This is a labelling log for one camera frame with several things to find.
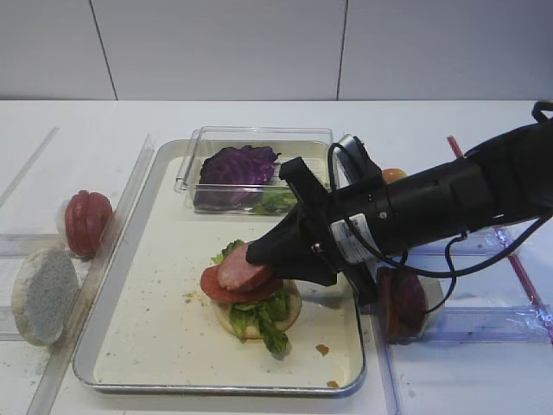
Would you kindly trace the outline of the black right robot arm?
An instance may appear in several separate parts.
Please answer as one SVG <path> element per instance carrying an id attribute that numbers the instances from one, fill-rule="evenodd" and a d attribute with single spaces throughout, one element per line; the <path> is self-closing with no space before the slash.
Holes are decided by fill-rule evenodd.
<path id="1" fill-rule="evenodd" d="M 300 157 L 282 165 L 279 175 L 296 205 L 250 244 L 246 258 L 271 266 L 280 279 L 330 286 L 343 274 L 361 305 L 378 297 L 373 259 L 395 265 L 416 246 L 519 222 L 536 229 L 552 215 L 550 120 L 393 183 L 357 137 L 334 144 L 327 163 L 343 169 L 345 187 L 323 186 Z"/>

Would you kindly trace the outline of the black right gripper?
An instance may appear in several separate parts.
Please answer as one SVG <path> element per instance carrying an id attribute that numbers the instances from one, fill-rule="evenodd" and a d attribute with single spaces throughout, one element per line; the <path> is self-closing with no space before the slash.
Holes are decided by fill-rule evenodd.
<path id="1" fill-rule="evenodd" d="M 262 238 L 248 244 L 246 261 L 267 265 L 274 279 L 296 279 L 322 286 L 345 276 L 359 305 L 375 303 L 378 288 L 369 262 L 377 258 L 364 213 L 348 213 L 344 193 L 325 188 L 302 158 L 282 164 L 279 178 L 297 199 L 296 205 Z"/>

